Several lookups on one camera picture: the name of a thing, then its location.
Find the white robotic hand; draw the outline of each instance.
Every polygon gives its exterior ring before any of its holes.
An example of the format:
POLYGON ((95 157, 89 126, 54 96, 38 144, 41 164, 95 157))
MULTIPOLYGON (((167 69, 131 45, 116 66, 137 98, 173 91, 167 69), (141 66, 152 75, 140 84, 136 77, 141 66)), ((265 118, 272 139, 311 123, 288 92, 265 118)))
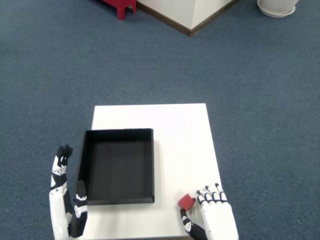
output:
POLYGON ((49 193, 51 223, 55 240, 80 237, 85 229, 88 207, 86 188, 83 181, 76 187, 75 206, 72 208, 67 189, 67 164, 72 147, 60 146, 53 161, 51 188, 49 193))
POLYGON ((205 186, 195 196, 200 204, 204 228, 201 228, 187 217, 184 209, 180 210, 186 232, 195 240, 238 240, 238 231, 231 205, 227 201, 222 187, 205 186))

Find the white table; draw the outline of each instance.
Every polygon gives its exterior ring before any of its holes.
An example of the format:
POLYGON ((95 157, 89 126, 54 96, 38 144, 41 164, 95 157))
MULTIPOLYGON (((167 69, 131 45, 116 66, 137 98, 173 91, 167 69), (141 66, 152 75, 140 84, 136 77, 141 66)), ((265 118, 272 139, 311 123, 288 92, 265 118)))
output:
MULTIPOLYGON (((93 130, 131 128, 154 129, 155 202, 89 206, 81 240, 185 237, 178 200, 220 183, 204 103, 95 107, 93 130)), ((198 207, 187 213, 202 225, 198 207)))

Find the plant pot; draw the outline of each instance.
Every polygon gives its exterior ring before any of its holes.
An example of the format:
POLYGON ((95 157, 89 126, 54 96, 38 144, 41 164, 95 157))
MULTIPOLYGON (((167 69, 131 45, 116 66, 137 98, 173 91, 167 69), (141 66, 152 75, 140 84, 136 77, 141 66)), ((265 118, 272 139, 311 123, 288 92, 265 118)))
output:
POLYGON ((260 7, 275 15, 285 15, 292 12, 299 0, 260 0, 260 7))

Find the red chair leg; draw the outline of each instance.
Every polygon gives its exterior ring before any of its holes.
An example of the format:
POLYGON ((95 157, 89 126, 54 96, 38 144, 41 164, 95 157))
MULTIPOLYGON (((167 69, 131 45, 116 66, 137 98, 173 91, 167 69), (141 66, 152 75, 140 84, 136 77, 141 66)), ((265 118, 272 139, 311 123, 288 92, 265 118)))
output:
POLYGON ((135 14, 137 12, 137 3, 136 0, 133 1, 132 3, 132 12, 135 14))
POLYGON ((125 9, 124 8, 117 8, 116 14, 118 16, 118 19, 125 20, 125 9))

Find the black tray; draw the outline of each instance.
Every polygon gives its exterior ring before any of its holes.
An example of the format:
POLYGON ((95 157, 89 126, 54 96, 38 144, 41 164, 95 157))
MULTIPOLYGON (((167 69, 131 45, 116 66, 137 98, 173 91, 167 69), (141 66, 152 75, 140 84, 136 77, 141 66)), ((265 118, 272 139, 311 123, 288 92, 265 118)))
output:
POLYGON ((154 203, 153 129, 88 130, 78 180, 88 205, 154 203))

